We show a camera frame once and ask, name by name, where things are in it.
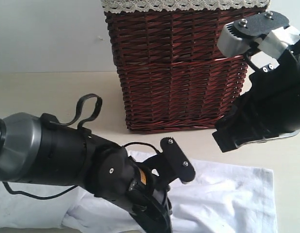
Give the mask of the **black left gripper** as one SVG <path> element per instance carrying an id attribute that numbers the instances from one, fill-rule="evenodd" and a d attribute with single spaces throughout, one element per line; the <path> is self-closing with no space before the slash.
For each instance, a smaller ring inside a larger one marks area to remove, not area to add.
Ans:
<path id="1" fill-rule="evenodd" d="M 127 188 L 132 202 L 130 216 L 146 233 L 171 233 L 172 205 L 168 198 L 174 172 L 162 153 L 138 162 L 132 156 L 126 161 L 134 177 Z"/>

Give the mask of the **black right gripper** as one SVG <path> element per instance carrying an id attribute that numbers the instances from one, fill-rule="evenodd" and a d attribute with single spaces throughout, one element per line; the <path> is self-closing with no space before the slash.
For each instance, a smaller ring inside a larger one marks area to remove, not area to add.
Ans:
<path id="1" fill-rule="evenodd" d="M 295 136 L 300 131 L 300 52 L 286 50 L 278 66 L 261 68 L 244 55 L 254 73 L 251 88 L 215 124 L 212 134 L 222 152 L 251 143 Z"/>

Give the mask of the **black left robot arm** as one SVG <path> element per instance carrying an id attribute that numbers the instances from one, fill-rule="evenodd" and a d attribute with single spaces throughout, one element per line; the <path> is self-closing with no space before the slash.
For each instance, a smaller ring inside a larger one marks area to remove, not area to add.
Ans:
<path id="1" fill-rule="evenodd" d="M 0 182 L 81 187 L 125 210 L 147 233 L 169 233 L 171 207 L 155 176 L 125 147 L 54 116 L 18 113 L 0 119 Z"/>

